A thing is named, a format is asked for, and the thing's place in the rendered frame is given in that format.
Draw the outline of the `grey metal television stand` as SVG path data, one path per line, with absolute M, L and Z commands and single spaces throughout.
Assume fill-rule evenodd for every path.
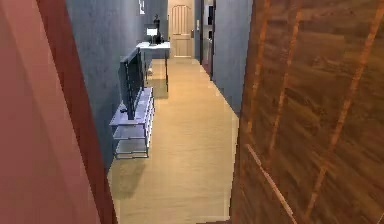
M 152 87 L 142 91 L 135 112 L 135 119 L 129 120 L 120 103 L 110 121 L 113 140 L 117 142 L 114 150 L 116 159 L 148 158 L 155 113 Z

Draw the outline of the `black television set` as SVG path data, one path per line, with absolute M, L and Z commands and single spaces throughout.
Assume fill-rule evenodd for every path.
M 141 53 L 138 47 L 122 57 L 119 68 L 121 99 L 129 120 L 135 119 L 135 111 L 144 87 Z

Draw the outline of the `white side table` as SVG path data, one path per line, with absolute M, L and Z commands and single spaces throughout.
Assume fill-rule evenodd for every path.
M 170 55 L 170 43 L 151 44 L 150 42 L 141 42 L 137 45 L 142 55 L 144 65 L 145 79 L 148 79 L 148 68 L 153 59 L 163 59 L 165 61 L 166 87 L 169 87 L 168 59 Z

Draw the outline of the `beige panelled room door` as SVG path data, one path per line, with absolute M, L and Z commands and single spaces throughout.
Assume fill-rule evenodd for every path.
M 173 58 L 194 56 L 194 0 L 168 0 L 168 35 Z

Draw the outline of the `black statue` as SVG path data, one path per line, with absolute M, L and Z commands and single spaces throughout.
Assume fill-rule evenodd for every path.
M 153 20 L 153 23 L 154 23 L 154 25 L 155 25 L 155 27 L 157 29 L 157 34 L 155 36 L 155 43 L 156 44 L 161 44 L 161 43 L 164 42 L 164 38 L 163 38 L 163 36 L 161 34 L 161 30 L 160 30 L 160 22 L 161 22 L 161 20 L 159 18 L 159 15 L 156 14 L 154 16 L 154 20 Z

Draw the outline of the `brown wooden room door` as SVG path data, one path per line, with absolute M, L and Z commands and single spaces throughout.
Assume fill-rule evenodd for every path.
M 231 224 L 384 224 L 384 0 L 253 0 Z

